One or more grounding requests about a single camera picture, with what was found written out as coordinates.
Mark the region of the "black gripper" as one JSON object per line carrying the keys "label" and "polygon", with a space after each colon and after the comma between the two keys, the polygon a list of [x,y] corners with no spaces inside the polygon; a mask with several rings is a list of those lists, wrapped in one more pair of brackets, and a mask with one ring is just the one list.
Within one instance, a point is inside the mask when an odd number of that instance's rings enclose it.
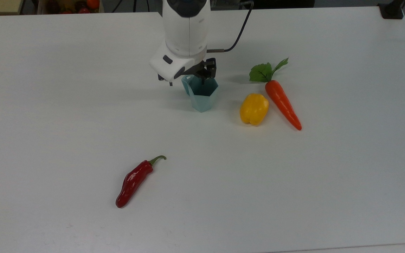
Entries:
{"label": "black gripper", "polygon": [[[215,78],[217,71],[217,64],[215,58],[207,59],[206,61],[201,61],[194,65],[190,69],[183,72],[183,75],[193,75],[201,80],[201,86],[204,86],[205,81],[209,78]],[[169,86],[173,86],[173,80],[168,80],[157,74],[159,81],[168,82]]]}

